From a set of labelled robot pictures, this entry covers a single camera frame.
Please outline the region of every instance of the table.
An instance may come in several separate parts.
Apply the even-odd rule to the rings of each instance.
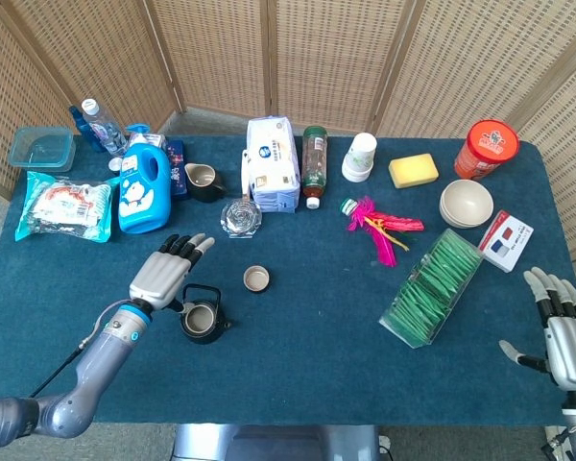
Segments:
[[[244,136],[184,137],[189,161],[208,163],[239,194]],[[300,138],[297,145],[300,150]],[[0,238],[0,397],[26,396],[91,330],[102,308],[128,295],[146,257],[173,232],[205,231],[217,240],[187,281],[218,286],[235,326],[216,343],[195,345],[177,315],[160,312],[98,408],[100,422],[260,425],[551,425],[564,393],[547,376],[510,362],[497,346],[544,351],[540,319],[521,273],[533,265],[575,281],[561,223],[537,148],[482,180],[495,200],[535,232],[510,274],[484,262],[434,344],[411,350],[377,323],[410,268],[446,229],[438,208],[456,179],[459,139],[379,139],[368,181],[347,182],[341,161],[350,138],[329,139],[328,189],[318,210],[268,213],[253,239],[220,227],[226,200],[175,203],[162,230],[126,235],[114,223],[106,244],[42,234],[15,243],[25,190],[17,185]],[[429,152],[440,178],[396,190],[391,158]],[[69,173],[107,179],[106,155],[77,139]],[[398,266],[376,261],[371,238],[346,230],[346,197],[370,196],[378,209],[424,221]],[[457,230],[477,244],[484,227]],[[246,291],[244,270],[263,264],[269,290]],[[45,393],[75,382],[67,369]]]

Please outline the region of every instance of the red cap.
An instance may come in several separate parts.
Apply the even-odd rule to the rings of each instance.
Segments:
[[[486,163],[503,163],[518,153],[518,136],[499,120],[480,120],[468,133],[469,150]]]

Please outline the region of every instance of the blue detergent bottle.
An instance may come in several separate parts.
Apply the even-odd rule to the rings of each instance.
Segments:
[[[171,214],[171,168],[162,149],[151,144],[131,146],[122,161],[119,227],[126,233],[161,228]]]

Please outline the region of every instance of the stacked bowls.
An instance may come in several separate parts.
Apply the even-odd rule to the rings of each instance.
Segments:
[[[491,193],[476,181],[451,182],[440,197],[440,214],[458,229],[480,226],[492,215]]]

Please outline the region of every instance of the feather decoration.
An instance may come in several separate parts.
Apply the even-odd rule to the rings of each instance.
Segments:
[[[357,228],[365,228],[372,236],[373,243],[377,249],[379,261],[387,266],[395,267],[396,258],[392,243],[395,243],[406,252],[409,251],[407,245],[401,243],[396,237],[387,231],[423,231],[424,224],[420,219],[399,218],[392,214],[385,214],[375,211],[375,203],[369,197],[365,197],[358,202],[346,199],[342,204],[343,212],[350,217],[348,225],[349,231],[356,231]]]
[[[373,243],[377,249],[377,260],[385,266],[395,267],[396,258],[391,242],[375,228],[367,227],[367,232],[372,235]]]

